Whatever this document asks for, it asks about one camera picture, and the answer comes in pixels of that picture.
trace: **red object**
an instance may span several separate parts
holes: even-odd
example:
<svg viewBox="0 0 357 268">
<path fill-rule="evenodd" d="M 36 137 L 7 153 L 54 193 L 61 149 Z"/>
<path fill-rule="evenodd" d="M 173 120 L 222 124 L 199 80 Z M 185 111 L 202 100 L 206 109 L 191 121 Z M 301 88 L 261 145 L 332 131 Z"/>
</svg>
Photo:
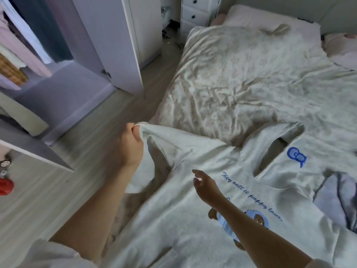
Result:
<svg viewBox="0 0 357 268">
<path fill-rule="evenodd" d="M 8 179 L 0 178 L 0 195 L 8 195 L 14 189 L 14 182 Z"/>
</svg>

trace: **white shirt sleeve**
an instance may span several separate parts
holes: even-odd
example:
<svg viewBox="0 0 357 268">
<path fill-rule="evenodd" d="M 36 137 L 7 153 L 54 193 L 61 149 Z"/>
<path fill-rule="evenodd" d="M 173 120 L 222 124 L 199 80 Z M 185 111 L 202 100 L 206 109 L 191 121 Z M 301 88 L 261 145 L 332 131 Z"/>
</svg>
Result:
<svg viewBox="0 0 357 268">
<path fill-rule="evenodd" d="M 320 259 L 314 259 L 305 268 L 334 268 L 330 263 Z"/>
<path fill-rule="evenodd" d="M 18 268 L 97 268 L 78 252 L 62 244 L 37 240 Z"/>
</svg>

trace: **white wardrobe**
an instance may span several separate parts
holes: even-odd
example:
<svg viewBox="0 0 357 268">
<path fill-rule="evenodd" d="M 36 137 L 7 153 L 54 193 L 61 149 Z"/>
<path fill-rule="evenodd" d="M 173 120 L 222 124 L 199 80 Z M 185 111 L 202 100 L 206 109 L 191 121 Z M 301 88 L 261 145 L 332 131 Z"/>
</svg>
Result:
<svg viewBox="0 0 357 268">
<path fill-rule="evenodd" d="M 140 68 L 161 53 L 160 0 L 45 0 L 74 57 L 51 63 L 50 78 L 31 71 L 20 91 L 4 94 L 49 128 L 33 138 L 0 120 L 0 144 L 64 168 L 49 147 L 116 88 L 143 94 Z"/>
</svg>

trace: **blue embroidered logo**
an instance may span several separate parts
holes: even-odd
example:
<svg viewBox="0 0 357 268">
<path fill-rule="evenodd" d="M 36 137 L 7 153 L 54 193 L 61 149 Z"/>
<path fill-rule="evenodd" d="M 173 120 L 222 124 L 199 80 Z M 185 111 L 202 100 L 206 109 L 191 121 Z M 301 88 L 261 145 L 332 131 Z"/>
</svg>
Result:
<svg viewBox="0 0 357 268">
<path fill-rule="evenodd" d="M 300 168 L 304 165 L 306 162 L 307 157 L 303 155 L 298 148 L 291 147 L 288 149 L 288 157 L 292 160 L 295 160 L 300 163 Z"/>
</svg>

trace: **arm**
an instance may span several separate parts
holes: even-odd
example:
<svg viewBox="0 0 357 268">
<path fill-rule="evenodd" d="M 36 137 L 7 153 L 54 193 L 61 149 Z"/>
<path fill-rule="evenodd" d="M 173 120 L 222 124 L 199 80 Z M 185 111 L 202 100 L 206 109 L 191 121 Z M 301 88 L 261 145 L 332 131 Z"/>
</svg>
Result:
<svg viewBox="0 0 357 268">
<path fill-rule="evenodd" d="M 229 202 L 206 173 L 200 170 L 192 172 L 199 197 L 225 218 L 257 268 L 303 268 L 312 261 L 293 244 L 262 227 Z"/>
<path fill-rule="evenodd" d="M 128 123 L 121 140 L 121 166 L 50 239 L 73 248 L 82 258 L 97 261 L 108 239 L 114 217 L 131 176 L 139 166 L 144 144 L 139 126 Z"/>
</svg>

